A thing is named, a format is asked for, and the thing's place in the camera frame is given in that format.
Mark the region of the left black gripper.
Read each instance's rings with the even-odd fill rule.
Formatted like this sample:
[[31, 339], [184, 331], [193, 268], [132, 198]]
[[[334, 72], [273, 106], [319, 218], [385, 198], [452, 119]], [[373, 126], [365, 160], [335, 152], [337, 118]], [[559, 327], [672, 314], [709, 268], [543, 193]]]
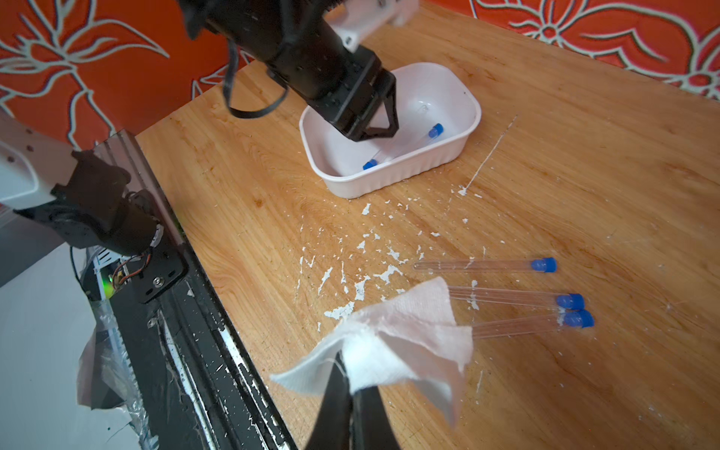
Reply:
[[325, 21], [295, 41], [285, 39], [267, 65], [349, 140], [390, 139], [399, 131], [395, 75], [368, 48], [346, 50]]

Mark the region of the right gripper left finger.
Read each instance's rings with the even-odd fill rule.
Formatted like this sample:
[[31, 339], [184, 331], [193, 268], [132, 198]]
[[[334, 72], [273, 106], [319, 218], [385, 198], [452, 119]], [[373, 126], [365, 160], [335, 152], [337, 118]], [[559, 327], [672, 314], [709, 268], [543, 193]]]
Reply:
[[353, 399], [349, 381], [338, 352], [322, 397], [320, 411], [306, 449], [348, 450], [351, 448]]

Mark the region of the white wipe cloth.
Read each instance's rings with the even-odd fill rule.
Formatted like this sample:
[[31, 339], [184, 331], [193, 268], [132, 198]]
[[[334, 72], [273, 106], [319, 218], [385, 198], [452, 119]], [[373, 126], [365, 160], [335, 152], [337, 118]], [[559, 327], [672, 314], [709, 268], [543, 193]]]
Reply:
[[435, 277], [352, 313], [294, 367], [271, 379], [298, 394], [320, 396], [340, 357], [350, 393], [412, 382], [453, 426], [473, 354], [473, 330], [457, 324], [449, 287]]

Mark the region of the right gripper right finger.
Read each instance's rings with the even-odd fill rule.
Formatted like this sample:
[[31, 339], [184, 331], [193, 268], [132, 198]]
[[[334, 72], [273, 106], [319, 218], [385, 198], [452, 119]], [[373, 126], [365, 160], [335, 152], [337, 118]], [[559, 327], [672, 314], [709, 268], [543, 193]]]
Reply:
[[401, 450], [377, 386], [352, 396], [352, 448], [354, 450]]

